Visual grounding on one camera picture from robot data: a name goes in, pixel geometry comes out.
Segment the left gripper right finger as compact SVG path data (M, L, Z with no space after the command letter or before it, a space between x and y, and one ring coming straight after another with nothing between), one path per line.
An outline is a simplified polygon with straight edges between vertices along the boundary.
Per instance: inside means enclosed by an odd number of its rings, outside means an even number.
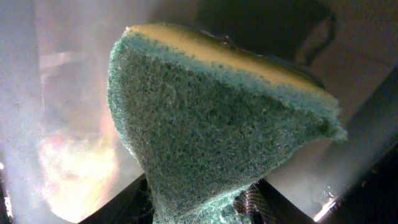
M316 224L265 179L241 191L233 208L237 214L249 217L251 223Z

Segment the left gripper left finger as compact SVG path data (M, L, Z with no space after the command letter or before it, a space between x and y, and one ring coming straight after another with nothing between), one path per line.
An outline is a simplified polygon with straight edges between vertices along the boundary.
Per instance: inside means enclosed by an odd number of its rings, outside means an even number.
M153 217L150 188L142 174L79 224L153 224Z

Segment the green yellow sponge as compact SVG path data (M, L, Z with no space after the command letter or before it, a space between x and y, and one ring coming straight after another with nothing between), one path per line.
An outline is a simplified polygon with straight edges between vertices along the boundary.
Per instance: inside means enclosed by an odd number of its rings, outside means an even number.
M308 143L347 138L338 100L306 73L177 24L123 32L107 101L155 223L249 223L234 205L246 189Z

